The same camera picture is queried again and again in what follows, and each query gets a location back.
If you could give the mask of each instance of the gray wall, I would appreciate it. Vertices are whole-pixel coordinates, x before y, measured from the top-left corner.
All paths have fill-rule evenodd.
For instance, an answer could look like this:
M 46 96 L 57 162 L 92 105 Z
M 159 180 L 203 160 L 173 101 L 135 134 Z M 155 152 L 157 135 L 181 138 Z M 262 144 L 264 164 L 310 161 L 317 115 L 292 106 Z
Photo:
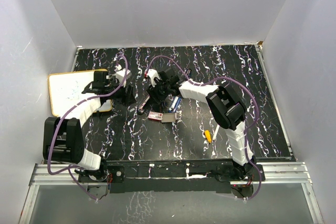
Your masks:
M 264 40 L 285 0 L 52 0 L 76 45 L 135 47 Z
M 0 0 L 0 220 L 17 223 L 43 127 L 47 77 L 68 71 L 76 47 L 50 0 Z
M 287 0 L 264 43 L 294 154 L 307 163 L 327 223 L 336 220 L 335 17 L 336 0 Z

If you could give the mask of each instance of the black marble tabletop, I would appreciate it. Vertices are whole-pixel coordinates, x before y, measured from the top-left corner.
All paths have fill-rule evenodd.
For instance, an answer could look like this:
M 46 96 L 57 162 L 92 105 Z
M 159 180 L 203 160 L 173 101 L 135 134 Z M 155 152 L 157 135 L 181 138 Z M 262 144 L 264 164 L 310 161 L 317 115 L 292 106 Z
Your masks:
M 198 82 L 219 76 L 238 80 L 255 96 L 261 111 L 257 126 L 248 132 L 250 147 L 256 157 L 290 158 L 254 45 L 80 49 L 75 71 L 108 69 L 114 72 L 114 60 L 120 53 L 128 59 L 138 104 L 147 94 L 149 85 L 144 79 L 144 71 L 157 55 L 173 58 L 185 70 L 191 68 L 192 78 Z M 170 65 L 168 60 L 157 59 L 153 68 L 160 71 Z M 181 75 L 176 67 L 173 69 Z M 253 121 L 255 108 L 247 94 L 235 84 L 233 86 L 247 107 L 248 125 Z M 149 121 L 147 114 L 137 115 L 136 106 L 126 108 L 113 103 L 112 111 L 91 117 L 83 126 L 87 148 L 105 154 L 110 161 L 230 158 L 231 149 L 223 129 L 211 144 L 203 137 L 204 130 L 213 133 L 217 125 L 207 104 L 184 99 L 177 110 L 176 123 L 165 124 Z

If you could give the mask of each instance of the purple cable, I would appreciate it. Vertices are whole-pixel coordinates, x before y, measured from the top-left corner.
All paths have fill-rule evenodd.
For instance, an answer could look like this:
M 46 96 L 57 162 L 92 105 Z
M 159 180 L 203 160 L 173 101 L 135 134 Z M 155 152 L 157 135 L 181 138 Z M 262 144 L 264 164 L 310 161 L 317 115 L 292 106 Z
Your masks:
M 240 87 L 241 87 L 241 88 L 242 88 L 242 89 L 243 89 L 243 90 L 250 96 L 250 98 L 251 98 L 251 100 L 252 100 L 252 103 L 253 103 L 253 105 L 254 105 L 254 107 L 255 107 L 255 118 L 254 118 L 254 120 L 253 120 L 253 123 L 252 123 L 251 125 L 247 126 L 247 127 L 245 128 L 245 130 L 244 130 L 244 134 L 245 134 L 244 148 L 245 148 L 245 155 L 246 155 L 246 158 L 247 158 L 249 164 L 252 165 L 252 166 L 257 170 L 258 175 L 259 175 L 259 184 L 258 184 L 258 188 L 257 188 L 256 192 L 255 192 L 251 197 L 249 197 L 249 199 L 254 198 L 254 197 L 259 193 L 259 191 L 260 191 L 262 176 L 261 176 L 261 172 L 260 172 L 259 168 L 258 168 L 258 167 L 257 167 L 257 166 L 256 166 L 250 159 L 249 159 L 249 157 L 248 157 L 248 153 L 247 153 L 248 139 L 247 139 L 247 134 L 246 134 L 246 132 L 247 132 L 248 129 L 250 129 L 251 127 L 255 126 L 256 123 L 257 123 L 257 121 L 258 121 L 258 119 L 259 119 L 259 109 L 258 109 L 258 104 L 257 104 L 256 99 L 255 99 L 254 96 L 252 95 L 252 93 L 248 90 L 247 87 L 245 87 L 244 85 L 242 85 L 239 81 L 236 81 L 236 80 L 234 80 L 234 79 L 232 79 L 232 78 L 230 78 L 230 77 L 225 77 L 225 76 L 217 77 L 217 78 L 215 78 L 215 79 L 213 79 L 213 80 L 211 80 L 211 81 L 209 81 L 209 82 L 207 82 L 207 83 L 197 83 L 197 82 L 194 82 L 194 81 L 192 81 L 192 80 L 188 77 L 188 75 L 183 71 L 183 69 L 180 67 L 179 64 L 177 64 L 176 61 L 174 61 L 173 59 L 171 59 L 171 58 L 169 58 L 168 56 L 165 56 L 165 55 L 158 55 L 158 56 L 155 56 L 155 57 L 151 60 L 151 62 L 149 63 L 149 65 L 148 65 L 148 67 L 147 67 L 147 69 L 146 69 L 146 71 L 145 71 L 145 74 L 147 74 L 149 68 L 151 67 L 151 65 L 152 65 L 152 63 L 153 63 L 153 61 L 154 61 L 155 59 L 157 59 L 157 58 L 166 58 L 166 59 L 170 60 L 171 62 L 173 62 L 173 63 L 177 66 L 177 68 L 182 72 L 182 74 L 186 77 L 186 79 L 188 80 L 188 82 L 190 82 L 191 84 L 193 84 L 193 85 L 195 85 L 195 86 L 200 86 L 200 87 L 202 87 L 202 86 L 205 86 L 205 85 L 209 85 L 209 84 L 211 84 L 211 83 L 213 83 L 213 82 L 215 82 L 215 81 L 223 80 L 223 79 L 224 79 L 224 80 L 227 80 L 227 81 L 231 81 L 231 82 L 233 82 L 234 84 L 237 84 L 238 86 L 240 86 Z
M 72 168 L 80 168 L 80 166 L 78 165 L 69 165 L 68 167 L 66 168 L 63 168 L 63 169 L 60 169 L 56 172 L 52 172 L 51 171 L 51 157 L 52 157 L 52 152 L 54 150 L 54 146 L 55 146 L 55 141 L 56 141 L 56 138 L 57 138 L 57 133 L 59 132 L 59 129 L 62 125 L 62 122 L 64 121 L 65 117 L 70 114 L 71 111 L 73 111 L 77 106 L 81 105 L 82 103 L 84 102 L 87 102 L 89 100 L 92 100 L 92 99 L 95 99 L 95 98 L 103 98 L 103 97 L 109 97 L 110 95 L 113 95 L 114 93 L 116 93 L 120 88 L 121 86 L 123 85 L 123 83 L 126 81 L 126 78 L 127 78 L 127 72 L 128 72 L 128 62 L 127 62 L 127 59 L 124 55 L 120 55 L 118 56 L 117 58 L 117 62 L 119 60 L 119 58 L 122 58 L 124 61 L 125 61 L 125 76 L 124 78 L 122 79 L 121 83 L 111 92 L 111 93 L 108 93 L 108 94 L 101 94 L 101 95 L 95 95 L 95 96 L 92 96 L 92 97 L 89 97 L 87 99 L 84 99 L 80 102 L 78 102 L 76 105 L 74 105 L 73 107 L 71 107 L 59 120 L 57 126 L 56 126 L 56 129 L 55 129 L 55 132 L 54 132 L 54 135 L 52 137 L 52 140 L 51 140 L 51 144 L 50 144 L 50 149 L 49 149 L 49 154 L 48 154 L 48 165 L 47 165 L 47 169 L 48 169 L 48 173 L 50 175 L 56 175 L 56 174 L 59 174 L 65 170 L 68 170 L 69 171 L 69 174 L 70 176 L 72 177 L 72 179 L 76 182 L 76 184 L 83 190 L 85 191 L 91 198 L 95 199 L 95 200 L 98 200 L 97 197 L 93 196 L 92 194 L 90 194 L 89 192 L 87 192 L 85 190 L 84 187 L 82 187 L 82 185 L 75 179 L 75 177 L 72 175 L 70 169 Z

